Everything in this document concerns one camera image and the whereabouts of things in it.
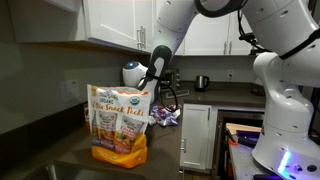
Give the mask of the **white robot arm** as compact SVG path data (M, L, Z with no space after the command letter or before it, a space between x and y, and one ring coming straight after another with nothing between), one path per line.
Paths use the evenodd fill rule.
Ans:
M320 147L308 137L314 108L298 90L320 87L320 27L306 0L166 0L157 15L149 65L126 65L124 83L157 99L165 69L194 17L236 10L266 49L253 64L266 94L253 159L285 180L320 180Z

